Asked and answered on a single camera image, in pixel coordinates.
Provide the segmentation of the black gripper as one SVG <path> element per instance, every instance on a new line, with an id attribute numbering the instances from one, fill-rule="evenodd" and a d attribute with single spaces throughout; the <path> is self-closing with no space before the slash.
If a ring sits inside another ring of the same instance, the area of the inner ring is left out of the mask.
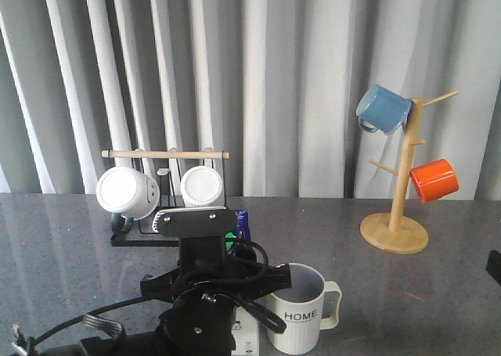
<path id="1" fill-rule="evenodd" d="M 159 210 L 153 218 L 152 230 L 166 238 L 180 239 L 178 267 L 143 279 L 142 296 L 172 302 L 190 290 L 199 289 L 209 295 L 226 293 L 249 302 L 290 288 L 288 264 L 271 266 L 264 248 L 254 241 L 222 237 L 234 228 L 235 212 L 225 207 Z M 257 260 L 232 255 L 227 243 L 252 246 Z"/>

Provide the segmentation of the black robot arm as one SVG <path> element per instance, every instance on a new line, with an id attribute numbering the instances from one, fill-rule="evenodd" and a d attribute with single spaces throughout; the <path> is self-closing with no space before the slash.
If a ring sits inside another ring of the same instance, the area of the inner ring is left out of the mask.
<path id="1" fill-rule="evenodd" d="M 232 327 L 241 307 L 274 333 L 284 320 L 258 299 L 291 286 L 290 267 L 269 265 L 264 249 L 245 238 L 227 237 L 237 225 L 225 207 L 161 210 L 153 227 L 179 248 L 178 267 L 141 282 L 138 298 L 111 304 L 49 330 L 32 341 L 28 353 L 43 340 L 76 323 L 104 332 L 76 344 L 45 350 L 45 355 L 230 355 L 236 349 Z M 105 312 L 148 300 L 171 304 L 157 328 L 128 335 L 124 326 L 103 318 Z"/>

